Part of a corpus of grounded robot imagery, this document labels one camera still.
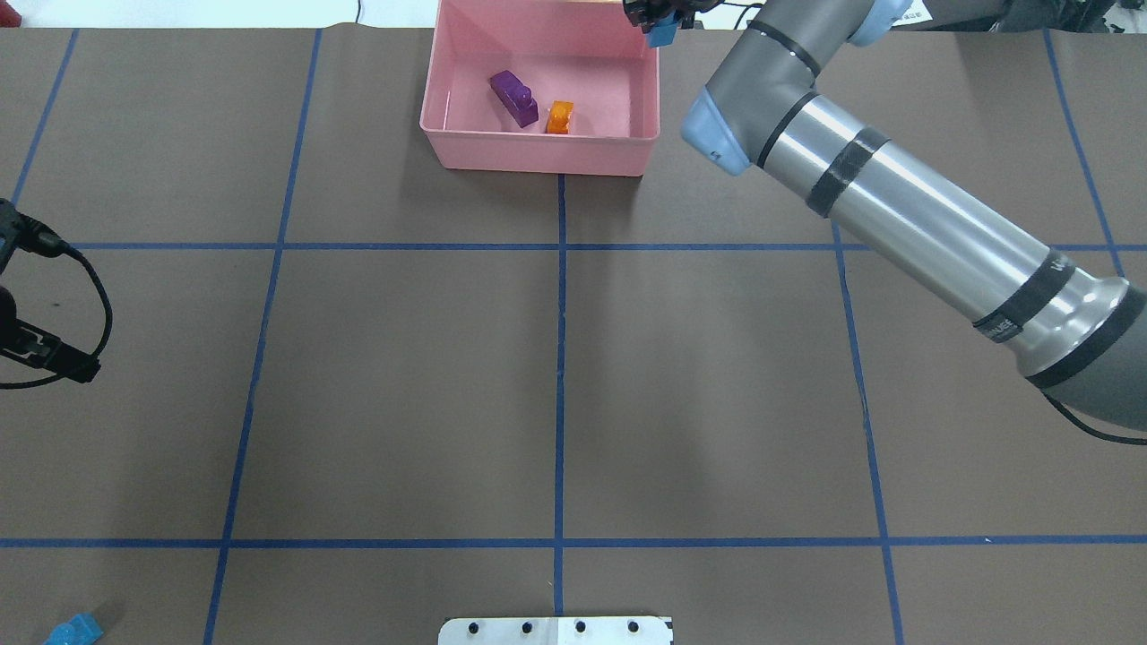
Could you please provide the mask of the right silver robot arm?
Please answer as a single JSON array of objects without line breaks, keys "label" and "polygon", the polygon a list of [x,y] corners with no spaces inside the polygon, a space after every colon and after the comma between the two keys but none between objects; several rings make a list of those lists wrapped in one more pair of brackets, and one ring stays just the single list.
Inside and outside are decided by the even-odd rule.
[{"label": "right silver robot arm", "polygon": [[687,112],[681,135],[731,176],[760,168],[1015,355],[1082,427],[1144,444],[1144,290],[1097,278],[850,115],[816,81],[876,42],[905,1],[766,1]]}]

